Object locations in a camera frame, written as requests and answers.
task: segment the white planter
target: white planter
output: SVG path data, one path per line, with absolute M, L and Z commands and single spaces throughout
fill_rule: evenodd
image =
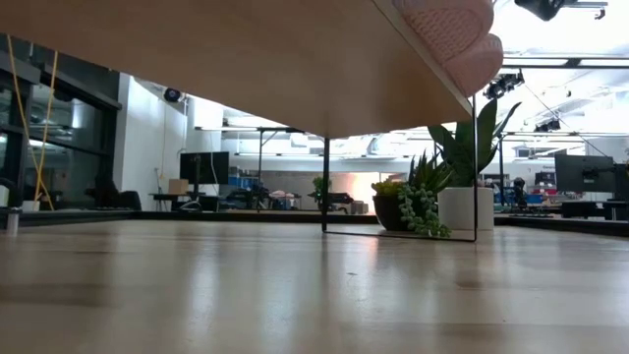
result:
M 437 195 L 439 221 L 450 230 L 474 230 L 474 188 L 446 188 Z M 479 230 L 493 230 L 493 190 L 479 188 Z
M 24 211 L 24 212 L 39 211 L 39 202 L 23 201 L 22 202 L 22 211 Z

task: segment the security camera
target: security camera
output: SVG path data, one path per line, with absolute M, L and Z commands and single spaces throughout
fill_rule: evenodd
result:
M 164 99 L 167 102 L 179 103 L 186 99 L 186 94 L 174 88 L 166 88 L 164 91 Z
M 562 8 L 597 9 L 595 20 L 605 17 L 608 5 L 607 1 L 580 1 L 580 0 L 515 0 L 516 5 L 529 10 L 538 18 L 550 21 Z

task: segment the wooden table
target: wooden table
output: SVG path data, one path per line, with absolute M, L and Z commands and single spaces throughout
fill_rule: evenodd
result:
M 318 224 L 22 228 L 0 235 L 0 353 L 626 353 L 628 250 L 511 227 L 476 244 Z
M 0 32 L 329 138 L 471 119 L 390 0 L 24 0 Z

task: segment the shelf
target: shelf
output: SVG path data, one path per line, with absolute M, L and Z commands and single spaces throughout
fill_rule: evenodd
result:
M 390 0 L 25 0 L 0 31 L 329 138 L 471 119 Z

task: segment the computer monitor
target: computer monitor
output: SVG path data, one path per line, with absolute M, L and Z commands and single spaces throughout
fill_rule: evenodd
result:
M 197 180 L 197 162 L 199 162 L 199 180 Z M 228 176 L 229 152 L 192 152 L 181 154 L 179 178 L 187 179 L 190 184 L 226 185 L 228 184 Z
M 535 174 L 535 185 L 539 186 L 541 183 L 554 185 L 557 182 L 557 178 L 554 172 L 538 172 Z
M 610 192 L 616 190 L 613 158 L 556 155 L 557 190 L 561 192 Z

